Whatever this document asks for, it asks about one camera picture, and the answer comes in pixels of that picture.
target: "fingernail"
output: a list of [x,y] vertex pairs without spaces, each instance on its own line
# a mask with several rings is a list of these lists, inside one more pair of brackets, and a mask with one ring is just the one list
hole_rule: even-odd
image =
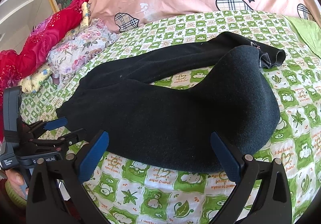
[[24,185],[24,179],[23,179],[22,176],[19,175],[19,174],[16,175],[16,181],[17,181],[17,183],[19,183],[20,185]]

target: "hand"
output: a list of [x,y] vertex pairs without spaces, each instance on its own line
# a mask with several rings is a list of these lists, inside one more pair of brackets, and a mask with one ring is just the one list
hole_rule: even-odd
[[8,181],[10,182],[13,190],[20,197],[22,197],[23,199],[26,199],[25,195],[23,194],[23,191],[21,190],[21,187],[20,187],[20,185],[24,184],[24,179],[23,179],[22,175],[13,169],[5,171],[5,174],[7,175]]

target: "plaid patch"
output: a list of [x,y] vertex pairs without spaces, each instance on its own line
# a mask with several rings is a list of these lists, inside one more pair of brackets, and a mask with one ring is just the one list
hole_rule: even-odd
[[315,21],[314,17],[306,6],[304,6],[303,4],[299,4],[297,9],[300,18]]
[[119,32],[125,32],[138,27],[139,19],[127,13],[117,13],[115,15],[115,23],[119,26]]
[[216,0],[218,10],[253,10],[244,0]]

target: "black strap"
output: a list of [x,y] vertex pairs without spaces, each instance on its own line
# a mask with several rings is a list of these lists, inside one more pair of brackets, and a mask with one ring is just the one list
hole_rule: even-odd
[[3,130],[3,134],[6,142],[16,142],[16,143],[20,142],[18,132],[16,131]]

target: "star-shaped leaf print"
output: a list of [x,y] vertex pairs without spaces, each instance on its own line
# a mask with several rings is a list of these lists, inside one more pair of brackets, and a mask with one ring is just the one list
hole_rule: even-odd
[[305,80],[308,78],[305,74],[299,74],[300,76],[302,76],[302,80],[303,80],[303,82],[305,82]]
[[301,114],[299,113],[299,111],[297,111],[296,115],[291,115],[291,116],[294,119],[293,122],[297,123],[295,128],[297,128],[299,124],[302,125],[303,121],[305,120],[305,118],[301,117]]
[[129,203],[129,202],[132,202],[134,203],[134,205],[136,205],[136,199],[137,197],[133,196],[135,193],[137,192],[134,192],[133,194],[130,192],[130,190],[128,191],[121,191],[123,194],[125,194],[125,197],[124,197],[124,204],[126,203]]

